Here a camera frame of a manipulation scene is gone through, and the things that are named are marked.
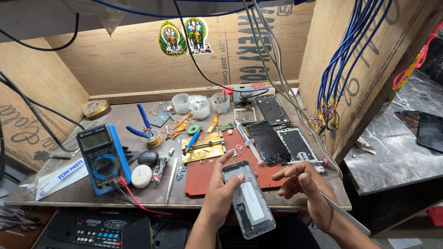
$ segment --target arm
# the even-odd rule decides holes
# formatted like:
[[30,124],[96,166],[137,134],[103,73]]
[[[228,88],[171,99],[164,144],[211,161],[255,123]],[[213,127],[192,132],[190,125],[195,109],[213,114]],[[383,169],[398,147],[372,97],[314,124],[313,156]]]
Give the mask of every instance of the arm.
[[297,193],[304,193],[308,198],[307,207],[312,220],[320,230],[330,235],[342,249],[380,248],[351,222],[329,206],[319,190],[335,203],[337,203],[337,199],[323,177],[309,162],[293,164],[290,168],[285,168],[273,175],[272,179],[278,181],[283,177],[286,177],[286,182],[283,183],[277,194],[290,199]]
[[240,174],[231,178],[225,185],[222,167],[233,154],[234,151],[229,151],[217,160],[206,190],[202,210],[194,223],[185,249],[215,248],[215,236],[218,229],[225,223],[226,216],[231,208],[234,191],[245,180],[245,176]]

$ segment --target screwdriver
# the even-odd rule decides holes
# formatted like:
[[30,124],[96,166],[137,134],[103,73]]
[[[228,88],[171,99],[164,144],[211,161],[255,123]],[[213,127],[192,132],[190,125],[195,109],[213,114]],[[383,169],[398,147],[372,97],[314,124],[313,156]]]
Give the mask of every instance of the screwdriver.
[[188,151],[191,149],[192,145],[194,144],[194,142],[197,140],[198,136],[200,135],[200,130],[201,129],[202,129],[202,126],[200,126],[200,129],[198,129],[198,131],[196,131],[194,133],[194,135],[192,136],[191,141],[189,141],[188,145],[186,147],[182,148],[183,156],[186,156]]

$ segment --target plywood wall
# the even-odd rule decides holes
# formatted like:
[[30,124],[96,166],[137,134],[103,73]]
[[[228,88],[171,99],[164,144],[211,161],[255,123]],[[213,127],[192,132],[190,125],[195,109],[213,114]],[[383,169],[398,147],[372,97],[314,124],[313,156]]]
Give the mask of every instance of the plywood wall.
[[[24,40],[35,47],[51,48],[44,38]],[[88,94],[55,52],[36,51],[15,42],[0,44],[0,68],[29,98],[80,121]],[[61,140],[74,124],[37,108]],[[22,98],[0,83],[0,119],[6,155],[37,172],[57,148]]]
[[[317,0],[299,78],[308,114],[315,113],[321,74],[340,44],[353,5],[353,0]],[[375,18],[382,24],[354,67],[338,105],[339,130],[326,131],[328,149],[337,161],[344,158],[390,94],[393,79],[417,56],[441,21],[442,8],[440,0],[394,0],[384,20],[380,20],[381,12]]]
[[[282,46],[288,80],[299,77],[314,6],[306,3],[262,9]],[[224,85],[266,81],[246,12],[203,19],[209,29],[206,43],[214,53],[196,55],[195,59],[209,79]],[[181,29],[179,19],[169,21]],[[104,29],[80,32],[71,46],[57,54],[90,95],[118,94],[119,103],[122,99],[132,102],[130,96],[140,96],[139,92],[213,86],[200,76],[189,55],[167,56],[160,50],[162,24],[157,21],[118,27],[112,37]],[[261,33],[270,48],[267,32]],[[46,40],[58,47],[71,37],[57,35]],[[276,80],[270,62],[268,68]],[[123,93],[128,93],[128,98],[122,98]],[[151,97],[143,100],[153,101]]]

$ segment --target red wire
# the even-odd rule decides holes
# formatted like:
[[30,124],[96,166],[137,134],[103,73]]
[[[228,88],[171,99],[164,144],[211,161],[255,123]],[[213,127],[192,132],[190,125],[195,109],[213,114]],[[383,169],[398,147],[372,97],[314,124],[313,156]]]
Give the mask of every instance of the red wire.
[[[429,35],[429,39],[427,40],[426,45],[424,45],[423,50],[421,51],[421,53],[417,57],[416,65],[405,69],[403,72],[399,73],[397,75],[397,77],[395,77],[394,84],[392,86],[393,90],[395,90],[401,84],[401,82],[406,79],[405,78],[406,74],[409,71],[414,70],[415,68],[419,68],[419,67],[421,67],[421,65],[423,65],[423,62],[426,60],[426,54],[427,54],[427,50],[429,48],[429,44],[431,43],[432,39],[434,39],[435,37],[438,36],[437,33],[440,31],[441,28],[443,28],[443,22],[439,23],[437,25],[437,27],[435,28],[434,32]],[[400,80],[397,83],[397,79],[398,79],[398,77],[400,77],[400,75],[403,75],[403,76],[400,78]]]
[[162,126],[162,128],[160,128],[160,131],[161,131],[162,133],[166,133],[166,131],[163,131],[163,128],[164,128],[164,127],[166,127],[166,131],[169,130],[169,125],[165,124],[164,126]]
[[132,199],[134,199],[134,201],[137,203],[137,205],[138,205],[141,209],[143,209],[143,210],[145,210],[145,211],[148,211],[148,212],[156,213],[156,214],[172,215],[172,214],[170,214],[170,213],[164,213],[164,212],[154,211],[154,210],[150,210],[150,209],[147,209],[147,208],[143,207],[142,205],[140,205],[140,203],[138,203],[138,201],[136,200],[136,198],[134,197],[134,195],[132,195],[132,192],[129,190],[128,186],[126,185],[125,187],[126,187],[126,190],[129,192],[129,194],[132,196]]

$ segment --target blue wire bundle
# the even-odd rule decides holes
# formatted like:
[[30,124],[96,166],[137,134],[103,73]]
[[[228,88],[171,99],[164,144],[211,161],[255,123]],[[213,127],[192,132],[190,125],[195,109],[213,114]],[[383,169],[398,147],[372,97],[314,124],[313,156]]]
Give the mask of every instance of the blue wire bundle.
[[[391,6],[392,0],[388,1],[388,5],[383,13],[383,15],[380,18],[380,21],[375,26],[374,30],[372,31],[371,35],[367,39],[366,43],[361,48],[360,52],[357,54],[356,58],[354,59],[354,62],[352,63],[344,81],[342,88],[340,90],[340,93],[337,97],[338,92],[338,83],[340,81],[340,78],[342,76],[343,70],[345,66],[347,65],[351,55],[353,54],[354,50],[356,49],[357,45],[360,43],[361,39],[365,36],[366,32],[368,31],[370,25],[374,21],[375,17],[377,16],[380,8],[382,7],[385,0],[368,0],[366,5],[363,6],[363,0],[355,0],[354,8],[352,10],[352,14],[348,23],[348,26],[345,30],[345,34],[343,36],[342,42],[340,43],[340,46],[332,56],[329,65],[326,67],[322,74],[322,80],[319,88],[319,93],[317,96],[317,110],[320,111],[321,117],[319,117],[320,121],[326,122],[325,124],[322,124],[323,130],[325,128],[328,128],[328,122],[329,120],[336,116],[336,104],[340,101],[340,98],[342,97],[343,90],[345,89],[346,83],[349,79],[349,76],[352,72],[352,69],[354,68],[355,64],[357,63],[358,59],[360,58],[361,54],[365,50],[365,48],[370,43],[371,39],[377,32],[378,28],[380,27],[381,23],[383,22],[384,18],[386,17],[389,8]],[[337,72],[334,77],[335,68],[338,65]],[[326,111],[329,108],[326,108],[330,101],[330,97],[332,95],[333,103],[330,108],[334,108],[332,111]]]

